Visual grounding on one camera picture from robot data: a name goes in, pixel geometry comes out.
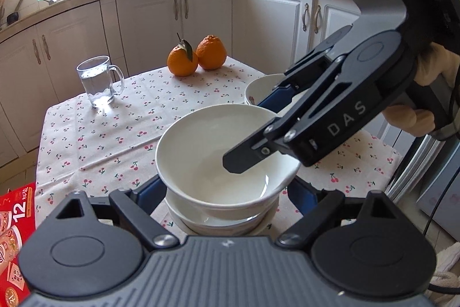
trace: cabinet handle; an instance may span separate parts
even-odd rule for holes
[[[303,24],[304,24],[304,26],[303,26],[302,29],[304,30],[304,32],[307,31],[307,24],[305,23],[305,17],[306,17],[306,15],[307,15],[307,12],[308,12],[308,3],[305,3],[305,10],[304,10],[304,14],[303,14],[303,16],[302,16],[302,22],[303,22]]]
[[[177,0],[174,0],[174,12],[176,13],[176,20],[179,18],[179,8],[177,7]]]
[[[32,44],[34,45],[35,57],[37,58],[38,64],[41,64],[40,55],[38,54],[37,42],[35,39],[32,40]]]
[[[315,13],[315,34],[318,34],[318,16],[321,12],[321,6],[318,5],[317,11]]]
[[[44,34],[42,34],[41,40],[43,41],[43,47],[45,48],[45,53],[47,54],[47,59],[51,60],[50,50],[48,49],[47,39],[46,39]]]
[[[189,0],[184,0],[185,1],[185,18],[189,18]]]

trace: table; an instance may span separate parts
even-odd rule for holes
[[[244,89],[263,73],[232,58],[223,67],[177,78],[167,68],[125,80],[125,91],[107,108],[94,109],[81,94],[48,109],[37,163],[36,224],[73,190],[103,196],[135,189],[156,175],[155,149],[163,132],[190,111],[220,103],[243,103]],[[352,197],[385,189],[401,156],[360,131],[300,177],[316,188],[339,189]],[[163,202],[152,217],[179,238]],[[301,217],[280,194],[277,213],[263,234],[276,237]]]

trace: red packaging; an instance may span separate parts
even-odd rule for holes
[[[30,294],[18,252],[35,231],[35,183],[1,196],[0,216],[0,306],[16,307]]]

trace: glove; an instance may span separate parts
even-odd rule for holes
[[[431,45],[417,57],[417,73],[414,81],[420,86],[431,84],[439,74],[453,88],[460,65],[460,56],[446,50],[437,43]],[[426,109],[412,109],[407,105],[394,105],[382,111],[388,124],[414,137],[422,137],[435,128],[434,115]]]

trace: orange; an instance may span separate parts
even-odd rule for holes
[[[216,36],[207,36],[196,48],[198,64],[207,71],[220,68],[227,59],[224,44]]]
[[[193,51],[193,59],[190,61],[187,57],[187,50],[179,45],[169,53],[167,65],[169,71],[176,76],[190,76],[198,68],[198,56]]]

